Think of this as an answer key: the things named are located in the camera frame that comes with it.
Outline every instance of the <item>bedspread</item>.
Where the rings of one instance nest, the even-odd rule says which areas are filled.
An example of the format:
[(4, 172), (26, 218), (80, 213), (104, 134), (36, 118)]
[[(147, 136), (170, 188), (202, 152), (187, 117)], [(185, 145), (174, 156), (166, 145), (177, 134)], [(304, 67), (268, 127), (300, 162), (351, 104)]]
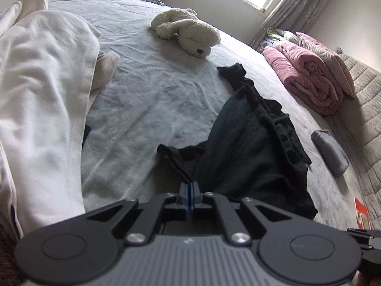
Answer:
[(290, 114), (312, 160), (307, 190), (319, 211), (315, 220), (340, 229), (356, 227), (352, 195), (362, 198), (347, 187), (351, 173), (334, 179), (310, 139), (313, 131), (327, 129), (327, 123), (285, 89), (258, 52), (221, 31), (221, 44), (209, 57), (192, 57), (176, 39), (162, 40), (149, 28), (151, 20), (168, 9), (153, 3), (49, 0), (49, 7), (85, 18), (102, 33), (100, 49), (120, 55), (113, 78), (86, 120), (91, 127), (81, 161), (86, 210), (123, 198), (146, 201), (156, 193), (178, 191), (180, 178), (159, 161), (157, 146), (184, 147), (208, 138), (233, 93), (216, 67), (240, 62), (263, 98), (277, 100)]
[(311, 109), (331, 115), (340, 107), (343, 92), (324, 62), (313, 52), (289, 41), (263, 51), (283, 85)]

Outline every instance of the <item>curtain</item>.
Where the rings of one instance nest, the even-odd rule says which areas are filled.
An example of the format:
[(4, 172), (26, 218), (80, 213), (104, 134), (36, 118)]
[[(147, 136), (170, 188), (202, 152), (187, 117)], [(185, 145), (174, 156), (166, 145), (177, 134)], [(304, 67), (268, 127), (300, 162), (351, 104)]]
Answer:
[(281, 0), (261, 24), (250, 46), (256, 48), (273, 26), (291, 32), (307, 32), (328, 0)]

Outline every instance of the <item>beige cloth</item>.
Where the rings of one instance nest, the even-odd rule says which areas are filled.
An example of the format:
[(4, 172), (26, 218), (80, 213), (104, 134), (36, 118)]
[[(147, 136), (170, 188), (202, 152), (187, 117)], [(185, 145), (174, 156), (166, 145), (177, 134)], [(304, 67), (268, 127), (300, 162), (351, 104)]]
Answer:
[(86, 20), (47, 8), (17, 0), (0, 18), (0, 223), (15, 240), (85, 212), (85, 118), (119, 60)]

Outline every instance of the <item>plush toy dog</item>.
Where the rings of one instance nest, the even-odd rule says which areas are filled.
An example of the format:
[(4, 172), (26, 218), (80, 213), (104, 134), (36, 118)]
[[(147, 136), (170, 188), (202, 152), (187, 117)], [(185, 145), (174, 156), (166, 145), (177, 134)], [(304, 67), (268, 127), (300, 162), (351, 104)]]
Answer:
[[(170, 40), (178, 34), (178, 42), (183, 50), (192, 56), (206, 58), (211, 48), (220, 43), (220, 33), (217, 28), (198, 20), (197, 17), (194, 18), (195, 13), (190, 9), (166, 11), (153, 19), (151, 28), (156, 31), (158, 37), (165, 40)], [(190, 18), (174, 20), (185, 16)]]
[(170, 9), (157, 15), (151, 22), (152, 30), (156, 31), (156, 28), (165, 22), (174, 22), (182, 19), (194, 19), (197, 20), (197, 13), (192, 9)]

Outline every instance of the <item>red book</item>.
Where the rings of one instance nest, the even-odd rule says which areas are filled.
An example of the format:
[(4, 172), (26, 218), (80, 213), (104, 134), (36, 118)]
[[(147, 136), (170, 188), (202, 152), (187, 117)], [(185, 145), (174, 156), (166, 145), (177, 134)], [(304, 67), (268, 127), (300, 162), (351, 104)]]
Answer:
[(356, 219), (359, 229), (371, 229), (368, 209), (356, 197), (353, 198), (355, 200)]

